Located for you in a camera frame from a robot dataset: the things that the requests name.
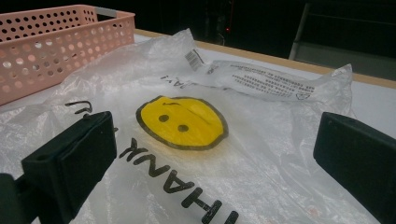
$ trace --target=smiley face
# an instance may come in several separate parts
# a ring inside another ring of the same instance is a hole
[[[140,106],[136,119],[149,135],[177,149],[210,149],[228,136],[224,117],[201,99],[159,96]]]

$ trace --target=crumpled plastic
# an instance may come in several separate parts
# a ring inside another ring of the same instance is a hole
[[[376,223],[313,158],[321,113],[353,117],[351,76],[350,65],[306,80],[204,62],[189,30],[152,38],[77,70],[43,104],[0,114],[0,172],[21,175],[21,159],[81,118],[64,104],[88,100],[112,113],[119,156],[73,223]],[[139,117],[159,97],[193,115],[216,111],[227,134],[204,150],[166,145],[145,126],[156,119]]]

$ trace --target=plastic bag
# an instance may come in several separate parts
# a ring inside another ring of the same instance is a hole
[[[0,115],[0,171],[21,175],[80,119],[64,104],[89,100],[113,114],[119,157],[75,223],[376,222],[312,155],[323,111],[353,116],[349,65],[304,80],[200,56],[186,30],[81,68],[44,104]]]

